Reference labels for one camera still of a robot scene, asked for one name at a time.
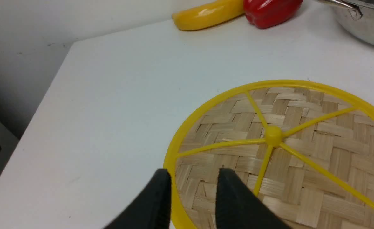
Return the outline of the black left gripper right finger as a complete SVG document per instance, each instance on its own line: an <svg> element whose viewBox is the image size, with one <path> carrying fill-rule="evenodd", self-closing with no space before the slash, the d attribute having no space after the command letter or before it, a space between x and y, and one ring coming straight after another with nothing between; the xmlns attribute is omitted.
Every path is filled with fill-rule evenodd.
<svg viewBox="0 0 374 229"><path fill-rule="evenodd" d="M229 168L219 170L215 219L218 229L290 229Z"/></svg>

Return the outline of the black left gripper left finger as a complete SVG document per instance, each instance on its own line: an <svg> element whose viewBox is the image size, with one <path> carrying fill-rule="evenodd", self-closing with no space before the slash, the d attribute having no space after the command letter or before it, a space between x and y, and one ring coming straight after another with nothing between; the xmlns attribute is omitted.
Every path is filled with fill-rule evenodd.
<svg viewBox="0 0 374 229"><path fill-rule="evenodd" d="M138 196L106 229L168 229L171 222L171 176L158 169Z"/></svg>

